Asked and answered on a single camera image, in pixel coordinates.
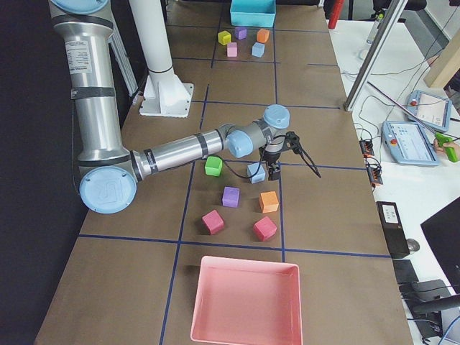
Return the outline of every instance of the white sticker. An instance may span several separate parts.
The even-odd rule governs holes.
[[[67,61],[69,63],[70,74],[91,73],[91,56],[89,54],[88,42],[70,41],[65,43]]]
[[[383,215],[385,217],[385,221],[387,223],[398,224],[397,216],[396,216],[396,209],[394,206],[382,205],[382,210],[383,210]]]

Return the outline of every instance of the blue bin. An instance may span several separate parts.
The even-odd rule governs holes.
[[[231,24],[235,27],[273,27],[275,0],[232,0]]]

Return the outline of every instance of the cube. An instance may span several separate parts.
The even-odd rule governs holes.
[[[272,191],[260,193],[259,204],[260,208],[262,209],[262,213],[268,213],[277,211],[280,202],[278,201],[276,192]]]
[[[219,157],[209,156],[204,165],[204,171],[210,176],[220,176],[222,171],[222,160]]]
[[[235,58],[238,55],[238,47],[236,46],[236,42],[230,42],[227,45],[227,56],[229,58]]]
[[[257,235],[260,241],[267,241],[270,237],[276,234],[276,224],[265,216],[254,224],[254,233]]]
[[[225,187],[222,196],[222,205],[226,207],[238,207],[239,188]]]
[[[231,34],[228,31],[221,31],[217,34],[217,40],[221,45],[228,45],[231,42]]]
[[[267,43],[268,37],[270,37],[270,31],[267,29],[260,29],[257,32],[257,41],[260,43]]]
[[[265,51],[265,45],[263,43],[255,42],[254,45],[252,46],[253,56],[257,56],[258,58],[261,58],[262,55],[264,55],[264,51]]]
[[[250,178],[251,183],[258,183],[265,181],[265,169],[260,163],[254,163],[247,166],[247,175],[252,176]]]
[[[235,37],[238,40],[243,40],[247,36],[247,29],[245,27],[235,27]]]
[[[212,210],[208,214],[201,217],[206,228],[209,230],[209,234],[214,235],[224,228],[224,220],[221,215],[216,211]]]

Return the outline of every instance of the blue cable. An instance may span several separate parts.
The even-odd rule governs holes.
[[[440,343],[443,342],[443,340],[447,337],[447,333],[452,329],[452,327],[454,327],[454,324],[455,324],[458,320],[460,320],[460,315],[457,316],[457,317],[455,318],[455,320],[453,320],[453,321],[451,322],[450,325],[448,325],[448,327],[447,327],[447,329],[446,329],[446,332],[444,332],[443,337],[442,337],[441,340],[438,342],[438,345],[439,345]]]

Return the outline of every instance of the orange cube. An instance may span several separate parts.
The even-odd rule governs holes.
[[[265,192],[260,193],[259,204],[262,209],[262,213],[267,213],[277,211],[280,202],[278,201],[276,192]]]
[[[268,37],[270,37],[270,31],[266,29],[260,29],[257,32],[257,41],[260,43],[266,43],[268,41]]]

